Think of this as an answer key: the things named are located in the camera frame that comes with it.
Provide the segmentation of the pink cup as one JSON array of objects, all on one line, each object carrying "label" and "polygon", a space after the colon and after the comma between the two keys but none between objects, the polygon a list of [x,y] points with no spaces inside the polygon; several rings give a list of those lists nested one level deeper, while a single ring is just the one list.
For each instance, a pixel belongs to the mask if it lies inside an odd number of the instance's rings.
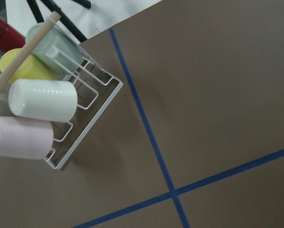
[{"label": "pink cup", "polygon": [[0,156],[41,160],[53,144],[51,122],[0,116]]}]

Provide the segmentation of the red bottle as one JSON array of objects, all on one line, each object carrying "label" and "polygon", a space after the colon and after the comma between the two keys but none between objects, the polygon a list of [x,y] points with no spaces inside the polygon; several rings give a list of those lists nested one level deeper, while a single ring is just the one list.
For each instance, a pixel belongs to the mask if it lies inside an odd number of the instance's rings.
[{"label": "red bottle", "polygon": [[25,37],[0,17],[0,50],[8,52],[25,45]]}]

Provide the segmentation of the black tripod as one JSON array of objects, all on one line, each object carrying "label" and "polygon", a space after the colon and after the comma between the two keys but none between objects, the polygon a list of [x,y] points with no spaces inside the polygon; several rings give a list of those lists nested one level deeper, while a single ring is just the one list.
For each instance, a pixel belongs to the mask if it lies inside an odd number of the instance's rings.
[{"label": "black tripod", "polygon": [[[60,16],[62,24],[71,32],[81,43],[87,40],[87,37],[77,28],[77,26],[66,16],[62,9],[53,0],[41,1],[51,12],[55,11]],[[35,0],[27,0],[29,8],[37,23],[44,22],[44,18]]]}]

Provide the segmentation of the white cup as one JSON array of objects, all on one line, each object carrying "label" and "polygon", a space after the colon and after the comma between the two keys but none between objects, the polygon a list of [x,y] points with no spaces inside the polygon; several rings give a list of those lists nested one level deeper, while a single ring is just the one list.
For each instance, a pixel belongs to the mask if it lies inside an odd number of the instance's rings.
[{"label": "white cup", "polygon": [[76,112],[78,95],[68,81],[18,79],[11,85],[8,103],[16,116],[66,123]]}]

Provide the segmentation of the green cup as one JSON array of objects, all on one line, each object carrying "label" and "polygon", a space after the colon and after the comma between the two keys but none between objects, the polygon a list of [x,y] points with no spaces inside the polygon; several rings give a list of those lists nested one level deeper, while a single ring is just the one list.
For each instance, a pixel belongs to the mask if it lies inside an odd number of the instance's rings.
[{"label": "green cup", "polygon": [[84,61],[83,49],[57,26],[42,38],[32,53],[58,75],[75,72]]}]

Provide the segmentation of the yellow cup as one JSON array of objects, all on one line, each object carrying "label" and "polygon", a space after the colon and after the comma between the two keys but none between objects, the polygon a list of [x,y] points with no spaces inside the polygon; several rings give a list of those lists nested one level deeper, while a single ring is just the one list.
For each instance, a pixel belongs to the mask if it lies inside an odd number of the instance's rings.
[{"label": "yellow cup", "polygon": [[[21,51],[20,48],[6,52],[0,59],[0,71],[4,72],[14,57]],[[18,79],[57,80],[50,70],[33,54],[30,54],[10,78],[11,85]]]}]

